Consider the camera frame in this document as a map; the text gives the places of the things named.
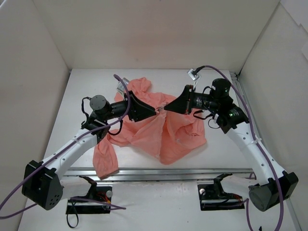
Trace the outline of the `salmon pink zip jacket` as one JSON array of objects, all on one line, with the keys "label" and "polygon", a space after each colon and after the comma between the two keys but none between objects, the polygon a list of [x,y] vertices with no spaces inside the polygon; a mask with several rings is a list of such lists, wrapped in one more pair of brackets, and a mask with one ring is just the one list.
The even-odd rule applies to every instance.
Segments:
[{"label": "salmon pink zip jacket", "polygon": [[114,146],[133,146],[156,158],[164,165],[180,160],[207,143],[204,122],[193,115],[165,111],[163,107],[175,100],[172,95],[150,92],[147,78],[133,79],[128,89],[144,103],[154,107],[157,115],[140,122],[124,118],[122,128],[113,129],[94,148],[93,166],[100,178],[118,171]]}]

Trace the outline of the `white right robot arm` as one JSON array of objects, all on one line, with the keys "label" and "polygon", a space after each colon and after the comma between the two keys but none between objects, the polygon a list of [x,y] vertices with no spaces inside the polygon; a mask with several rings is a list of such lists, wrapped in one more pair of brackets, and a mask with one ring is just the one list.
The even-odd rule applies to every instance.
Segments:
[{"label": "white right robot arm", "polygon": [[237,194],[250,199],[260,211],[266,211],[288,199],[293,193],[298,177],[287,173],[252,134],[250,121],[243,110],[229,96],[231,83],[224,78],[212,82],[210,93],[197,93],[192,85],[185,86],[182,94],[164,109],[188,115],[193,109],[207,110],[219,128],[240,149],[256,175],[256,180],[221,174],[214,179],[213,193],[218,198]]}]

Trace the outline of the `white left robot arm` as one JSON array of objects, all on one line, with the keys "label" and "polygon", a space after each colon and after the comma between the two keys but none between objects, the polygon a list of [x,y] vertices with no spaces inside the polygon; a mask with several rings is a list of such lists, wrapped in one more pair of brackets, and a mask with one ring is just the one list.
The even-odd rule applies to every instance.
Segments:
[{"label": "white left robot arm", "polygon": [[93,96],[90,107],[92,113],[67,144],[40,162],[29,162],[25,168],[22,194],[45,210],[54,208],[63,199],[94,200],[94,180],[84,176],[65,177],[65,173],[108,134],[108,120],[122,120],[128,116],[129,120],[139,122],[156,115],[155,109],[139,100],[132,91],[117,103],[109,103],[102,95]]}]

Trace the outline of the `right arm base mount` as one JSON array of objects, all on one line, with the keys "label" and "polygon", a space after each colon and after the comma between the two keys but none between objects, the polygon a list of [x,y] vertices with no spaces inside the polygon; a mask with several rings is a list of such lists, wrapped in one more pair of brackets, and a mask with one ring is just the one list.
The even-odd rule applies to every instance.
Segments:
[{"label": "right arm base mount", "polygon": [[233,193],[224,192],[220,181],[232,173],[222,173],[212,179],[197,180],[199,206],[201,211],[227,211],[244,209],[245,199]]}]

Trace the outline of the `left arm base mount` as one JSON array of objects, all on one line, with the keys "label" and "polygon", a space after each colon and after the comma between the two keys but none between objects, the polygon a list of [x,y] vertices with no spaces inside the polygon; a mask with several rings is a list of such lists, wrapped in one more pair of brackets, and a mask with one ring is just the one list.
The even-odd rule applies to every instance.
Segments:
[{"label": "left arm base mount", "polygon": [[79,215],[110,214],[113,196],[112,186],[99,186],[89,177],[80,177],[91,184],[85,196],[69,199],[66,208],[66,223],[75,229],[79,224]]}]

